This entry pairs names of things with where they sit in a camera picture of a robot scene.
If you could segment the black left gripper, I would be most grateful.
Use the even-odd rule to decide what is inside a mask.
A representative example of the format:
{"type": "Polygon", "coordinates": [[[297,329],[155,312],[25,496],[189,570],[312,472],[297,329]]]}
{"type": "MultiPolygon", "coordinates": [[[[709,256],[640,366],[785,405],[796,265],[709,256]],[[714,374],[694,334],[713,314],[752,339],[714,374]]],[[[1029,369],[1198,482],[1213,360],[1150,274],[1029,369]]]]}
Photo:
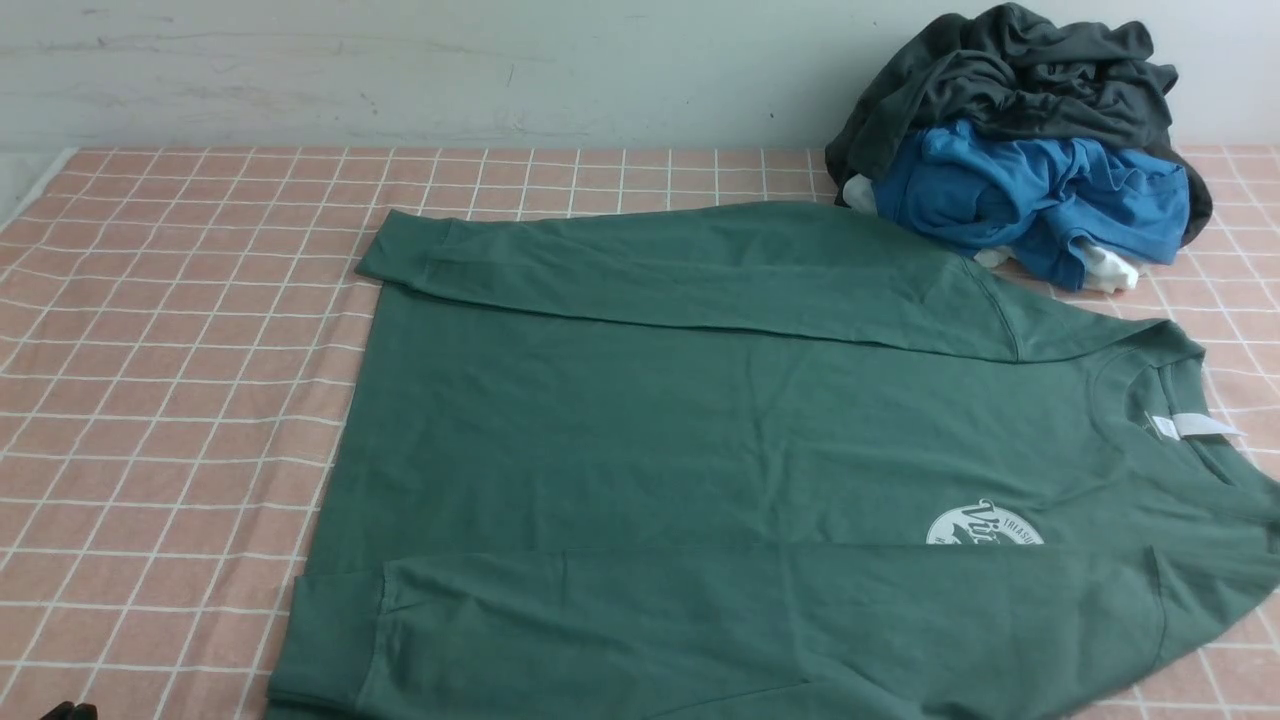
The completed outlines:
{"type": "Polygon", "coordinates": [[[40,720],[97,720],[99,710],[91,703],[60,702],[45,712],[40,720]]]}

